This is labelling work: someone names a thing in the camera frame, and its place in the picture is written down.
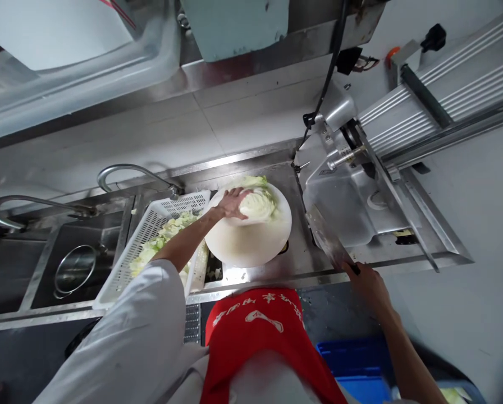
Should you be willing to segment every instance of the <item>sink basin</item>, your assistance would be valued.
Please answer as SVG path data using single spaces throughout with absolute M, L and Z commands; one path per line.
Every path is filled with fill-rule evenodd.
M 50 230 L 17 233 L 0 240 L 0 314 L 20 308 Z
M 305 183 L 302 198 L 306 210 L 317 206 L 345 247 L 366 245 L 375 235 L 407 228 L 405 219 L 389 208 L 374 209 L 368 198 L 378 191 L 377 184 L 362 166 L 339 166 L 320 171 Z
M 44 273 L 40 279 L 31 308 L 38 309 L 41 307 L 90 301 L 96 298 L 96 295 L 102 288 L 103 282 L 109 275 L 107 262 L 115 262 L 115 252 L 117 250 L 123 215 L 123 212 L 114 212 L 83 221 L 67 223 L 60 228 L 47 258 Z M 62 259 L 72 249 L 80 245 L 90 245 L 94 248 L 99 248 L 100 244 L 107 249 L 107 257 L 103 260 L 97 260 L 94 271 L 98 271 L 98 273 L 103 272 L 105 278 L 96 277 L 96 284 L 89 285 L 87 283 L 70 295 L 57 299 L 53 294 L 55 291 L 54 277 Z

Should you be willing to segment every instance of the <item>kitchen knife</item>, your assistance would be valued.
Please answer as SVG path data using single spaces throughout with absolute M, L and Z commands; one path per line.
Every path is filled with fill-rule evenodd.
M 354 263 L 347 250 L 345 250 L 340 239 L 328 227 L 323 215 L 315 205 L 306 213 L 306 219 L 334 269 L 339 272 L 345 272 L 341 264 L 347 263 L 356 275 L 360 274 L 360 269 Z

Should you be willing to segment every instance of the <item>faucet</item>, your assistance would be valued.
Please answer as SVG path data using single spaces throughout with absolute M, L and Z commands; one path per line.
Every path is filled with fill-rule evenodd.
M 0 207 L 3 203 L 11 201 L 11 200 L 26 200 L 26 201 L 30 201 L 30 202 L 41 203 L 44 205 L 57 206 L 59 208 L 73 210 L 77 213 L 84 213 L 87 216 L 96 215 L 95 208 L 89 208 L 88 206 L 80 206 L 80 205 L 63 205 L 58 202 L 48 201 L 46 199 L 35 198 L 33 196 L 27 196 L 27 195 L 1 196 L 0 197 Z M 18 229 L 18 230 L 21 230 L 21 229 L 24 229 L 25 227 L 27 227 L 26 224 L 16 223 L 6 217 L 1 216 L 1 210 L 0 210 L 0 224 L 4 224 L 5 226 L 12 227 L 12 228 Z
M 114 164 L 112 166 L 104 168 L 102 171 L 100 171 L 100 174 L 98 174 L 98 177 L 97 177 L 98 185 L 100 186 L 100 188 L 102 188 L 105 192 L 111 192 L 111 189 L 107 186 L 106 177 L 109 174 L 111 174 L 113 171 L 118 171 L 120 169 L 134 169 L 134 170 L 140 171 L 140 172 L 148 175 L 149 177 L 151 177 L 155 180 L 162 181 L 171 190 L 171 199 L 172 200 L 178 199 L 179 195 L 182 195 L 182 193 L 184 192 L 184 190 L 181 187 L 176 186 L 173 183 L 167 182 L 163 178 L 158 177 L 153 172 L 148 171 L 146 168 L 143 168 L 141 166 L 136 166 L 135 164 Z

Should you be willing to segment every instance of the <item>round cutting board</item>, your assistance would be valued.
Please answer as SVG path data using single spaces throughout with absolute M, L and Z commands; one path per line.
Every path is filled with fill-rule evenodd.
M 269 191 L 277 199 L 277 210 L 268 223 L 248 226 L 236 225 L 235 218 L 224 218 L 205 237 L 208 249 L 221 262 L 239 268 L 264 265 L 283 249 L 291 233 L 291 208 L 287 199 L 275 186 L 268 184 Z M 220 189 L 210 200 L 205 212 L 217 206 L 225 189 Z

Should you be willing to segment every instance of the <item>apron logo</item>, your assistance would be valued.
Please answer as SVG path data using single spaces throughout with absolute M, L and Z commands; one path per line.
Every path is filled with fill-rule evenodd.
M 275 321 L 275 320 L 271 320 L 270 318 L 266 317 L 263 313 L 261 313 L 259 310 L 254 310 L 252 311 L 250 314 L 248 314 L 246 316 L 246 322 L 247 323 L 251 323 L 253 320 L 255 320 L 256 318 L 261 318 L 263 320 L 266 320 L 268 321 L 269 323 L 271 323 L 274 327 L 276 327 L 276 329 L 282 333 L 283 332 L 283 324 L 278 322 L 278 321 Z

